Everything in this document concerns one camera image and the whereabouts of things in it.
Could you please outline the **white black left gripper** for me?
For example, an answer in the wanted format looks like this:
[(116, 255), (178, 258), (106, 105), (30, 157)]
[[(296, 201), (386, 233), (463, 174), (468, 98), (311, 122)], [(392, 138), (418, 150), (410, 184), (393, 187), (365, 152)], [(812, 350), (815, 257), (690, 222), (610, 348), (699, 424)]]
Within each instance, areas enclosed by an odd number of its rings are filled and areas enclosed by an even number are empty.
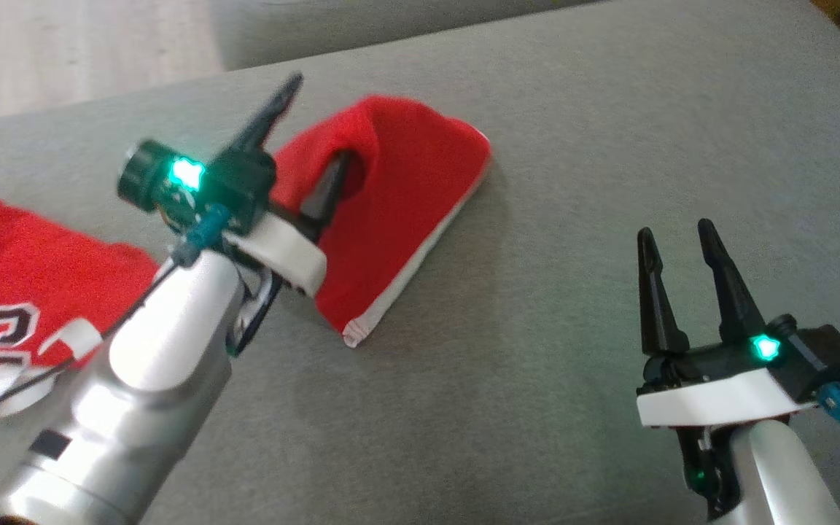
[[(251, 158), (271, 156), (265, 144), (293, 105), (303, 80), (301, 72), (293, 72), (284, 80), (233, 140), (233, 153)], [(267, 211), (246, 235), (226, 230), (225, 239), (294, 289), (308, 297), (316, 296), (327, 273), (327, 257), (315, 243), (333, 221), (353, 156), (351, 150), (341, 150), (324, 167), (314, 188), (301, 201), (300, 230)]]

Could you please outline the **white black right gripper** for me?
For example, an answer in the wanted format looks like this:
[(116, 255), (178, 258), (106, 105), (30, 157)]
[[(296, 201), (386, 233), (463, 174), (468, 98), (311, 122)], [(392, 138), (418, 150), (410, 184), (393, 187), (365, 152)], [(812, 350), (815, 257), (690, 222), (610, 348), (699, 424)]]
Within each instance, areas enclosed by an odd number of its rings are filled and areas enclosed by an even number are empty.
[(724, 343), (691, 349), (677, 326), (662, 279), (653, 231), (637, 233), (641, 351), (647, 357), (636, 407), (645, 427), (714, 427), (772, 419), (816, 405), (791, 396), (773, 373), (783, 345), (763, 333), (766, 322), (712, 220), (697, 232), (719, 303)]

